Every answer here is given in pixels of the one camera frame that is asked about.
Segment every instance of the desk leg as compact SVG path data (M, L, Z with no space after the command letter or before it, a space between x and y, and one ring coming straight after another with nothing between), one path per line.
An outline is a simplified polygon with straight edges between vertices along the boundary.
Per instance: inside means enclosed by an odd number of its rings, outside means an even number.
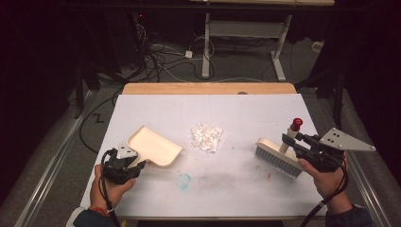
M279 81L286 81L286 76L284 75L283 67L281 66L279 57L281 50L283 49L284 41L286 40L287 32L289 29L289 23L291 22L292 15L286 17L283 28L281 30L280 38L278 40L278 46L276 51L271 51L271 60L273 62L274 70L276 72Z
M201 67L201 76L204 79L209 78L209 61L210 61L210 53L209 53L209 38L210 38L210 13L206 13L206 20L204 23L204 50L203 50L203 63Z

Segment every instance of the sleeve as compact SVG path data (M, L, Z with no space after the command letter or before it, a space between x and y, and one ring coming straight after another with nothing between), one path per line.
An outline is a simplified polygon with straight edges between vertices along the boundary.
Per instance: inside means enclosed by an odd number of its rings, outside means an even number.
M329 215L325 218L326 227L372 227L373 220L369 212L358 205L353 205L353 208L347 212Z
M80 209L80 213L78 213L77 218L73 221L73 225L68 225L68 223L67 227L114 227L114 223L110 218L104 217L96 211L84 209Z

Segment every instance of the scrub brush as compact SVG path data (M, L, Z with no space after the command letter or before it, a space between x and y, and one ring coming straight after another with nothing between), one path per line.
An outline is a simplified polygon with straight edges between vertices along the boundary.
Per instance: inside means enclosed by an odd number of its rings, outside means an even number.
M295 118L289 126L287 135L295 138L302 124L303 121L301 118ZM257 156L283 170L288 175L297 178L303 172L302 167L298 164L295 152L288 151L289 145L282 143L279 146L266 138L259 138L256 145L255 154Z

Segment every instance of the white desk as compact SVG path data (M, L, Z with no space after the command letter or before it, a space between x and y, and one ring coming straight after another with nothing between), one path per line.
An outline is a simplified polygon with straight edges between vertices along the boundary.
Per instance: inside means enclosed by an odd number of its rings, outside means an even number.
M209 0L207 4L213 3L240 3L240 4L264 4L264 5L287 5L287 6L333 6L334 0ZM210 13L205 18L205 42L203 50L202 74L203 78L209 78L210 65L210 36L236 36L255 38L278 38L277 48L270 52L271 61L279 81L286 81L280 62L280 54L286 40L291 15L287 15L283 23L261 23L261 22L238 22L238 21L213 21Z
M147 88L145 93L157 86L171 86L170 91L174 93L174 87L183 88L185 84L143 86ZM192 91L190 94L196 90L205 91L202 88L209 86L209 91L223 87L209 83L187 86L188 91ZM240 87L243 87L240 90L251 91L248 86L254 89L272 87L271 84L231 84L227 93ZM254 155L259 137L280 143L281 133L287 130L294 117L304 120L303 133L316 133L298 94L122 95L117 100L96 163L106 150L127 140L145 125L183 150L167 168L147 163L135 187L124 195L116 208L121 218L301 218L321 200L312 178L302 173L295 180ZM190 131L198 123L223 129L215 154L191 146ZM83 196L83 207L90 204L93 178L92 175ZM323 216L324 212L322 210L319 215Z

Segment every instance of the white paper scrap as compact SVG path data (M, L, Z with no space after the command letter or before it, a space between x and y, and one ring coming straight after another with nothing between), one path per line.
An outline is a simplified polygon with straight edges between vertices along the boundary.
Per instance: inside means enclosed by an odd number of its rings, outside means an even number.
M219 127L199 123L191 130L192 146L200 148L208 153L214 153L218 149L218 142L223 130Z

